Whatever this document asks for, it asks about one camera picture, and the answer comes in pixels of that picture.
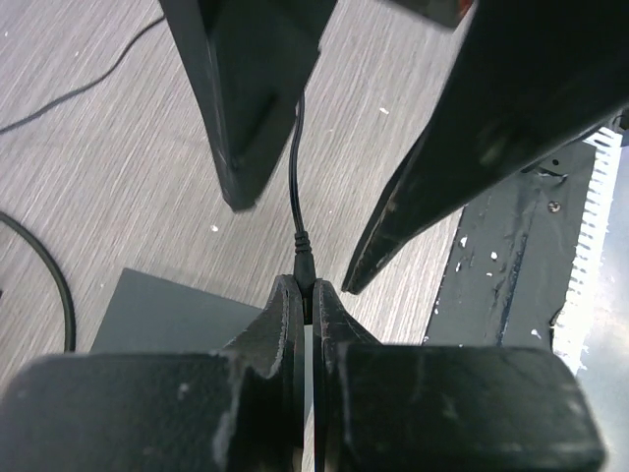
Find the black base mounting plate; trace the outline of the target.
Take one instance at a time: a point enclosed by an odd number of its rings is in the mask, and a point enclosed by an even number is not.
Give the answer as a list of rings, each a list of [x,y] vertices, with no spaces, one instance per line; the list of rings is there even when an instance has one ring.
[[[465,206],[426,345],[550,350],[595,155],[589,144],[564,147]]]

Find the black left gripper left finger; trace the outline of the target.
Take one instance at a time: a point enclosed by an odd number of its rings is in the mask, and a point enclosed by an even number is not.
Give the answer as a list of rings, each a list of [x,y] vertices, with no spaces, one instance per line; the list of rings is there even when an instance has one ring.
[[[224,348],[64,354],[31,363],[1,399],[5,471],[297,471],[304,320],[290,275]]]

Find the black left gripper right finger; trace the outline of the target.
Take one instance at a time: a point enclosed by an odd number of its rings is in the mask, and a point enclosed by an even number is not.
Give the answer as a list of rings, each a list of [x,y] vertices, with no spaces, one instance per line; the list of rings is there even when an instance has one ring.
[[[318,471],[598,471],[576,379],[531,348],[387,345],[313,288]]]

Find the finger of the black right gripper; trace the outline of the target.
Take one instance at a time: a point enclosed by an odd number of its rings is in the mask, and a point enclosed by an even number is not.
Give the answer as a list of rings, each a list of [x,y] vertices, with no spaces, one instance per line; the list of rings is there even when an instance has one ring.
[[[295,123],[333,1],[171,0],[160,4],[234,211],[263,193]]]
[[[480,1],[433,113],[389,179],[342,288],[628,104],[624,1]]]

